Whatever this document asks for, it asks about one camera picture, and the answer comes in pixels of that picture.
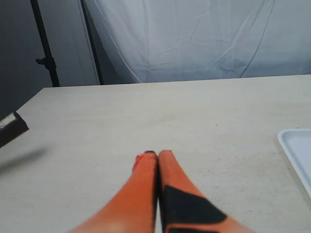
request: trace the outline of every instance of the white table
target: white table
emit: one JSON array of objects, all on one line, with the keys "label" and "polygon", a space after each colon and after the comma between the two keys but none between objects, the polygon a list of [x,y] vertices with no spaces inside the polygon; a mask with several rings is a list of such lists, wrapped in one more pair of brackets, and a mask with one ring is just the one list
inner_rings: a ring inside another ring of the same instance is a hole
[{"label": "white table", "polygon": [[18,112],[30,130],[0,149],[0,232],[70,230],[116,194],[137,154],[161,149],[255,231],[311,232],[310,199],[276,139],[311,128],[311,76],[46,88]]}]

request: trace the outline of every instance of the white tray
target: white tray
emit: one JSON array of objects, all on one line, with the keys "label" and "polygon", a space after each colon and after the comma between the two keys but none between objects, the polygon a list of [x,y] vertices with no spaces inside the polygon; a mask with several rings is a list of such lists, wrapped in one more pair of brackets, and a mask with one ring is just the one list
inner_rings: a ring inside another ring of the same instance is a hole
[{"label": "white tray", "polygon": [[278,140],[311,198],[311,129],[289,129]]}]

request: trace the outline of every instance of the wrinkled white cloth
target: wrinkled white cloth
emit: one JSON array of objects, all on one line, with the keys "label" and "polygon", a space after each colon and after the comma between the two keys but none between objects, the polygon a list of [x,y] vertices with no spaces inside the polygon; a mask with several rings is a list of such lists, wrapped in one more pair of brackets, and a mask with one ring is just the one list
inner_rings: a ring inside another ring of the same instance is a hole
[{"label": "wrinkled white cloth", "polygon": [[166,82],[311,73],[310,0],[86,0],[118,75]]}]

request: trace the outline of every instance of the table surface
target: table surface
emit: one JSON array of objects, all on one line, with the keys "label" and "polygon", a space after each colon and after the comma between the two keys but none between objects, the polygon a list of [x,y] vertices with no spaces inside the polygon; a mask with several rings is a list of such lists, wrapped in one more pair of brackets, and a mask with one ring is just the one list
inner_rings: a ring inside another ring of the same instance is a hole
[{"label": "table surface", "polygon": [[1,232],[68,231],[116,194],[137,154],[172,149],[256,232],[310,233],[277,134],[311,128],[311,76],[45,88],[18,112],[30,130],[0,150]]}]

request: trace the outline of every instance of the black stand pole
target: black stand pole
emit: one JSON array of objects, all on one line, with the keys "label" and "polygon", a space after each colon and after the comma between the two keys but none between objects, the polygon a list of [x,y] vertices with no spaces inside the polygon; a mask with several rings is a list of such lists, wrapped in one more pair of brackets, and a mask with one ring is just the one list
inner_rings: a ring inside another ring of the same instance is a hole
[{"label": "black stand pole", "polygon": [[37,23],[41,43],[42,43],[44,54],[45,54],[44,58],[36,59],[35,61],[38,64],[45,66],[45,68],[50,73],[50,77],[51,77],[53,87],[58,87],[60,85],[59,85],[59,80],[58,80],[58,76],[57,76],[57,72],[56,72],[56,63],[55,63],[54,58],[52,57],[52,53],[51,53],[50,45],[48,42],[47,34],[45,32],[45,28],[44,28],[44,24],[43,24],[43,20],[42,20],[42,16],[41,16],[40,8],[38,5],[38,1],[37,0],[30,0],[30,3],[31,3],[31,6],[33,8],[33,12],[34,12],[34,16],[35,16],[35,22]]}]

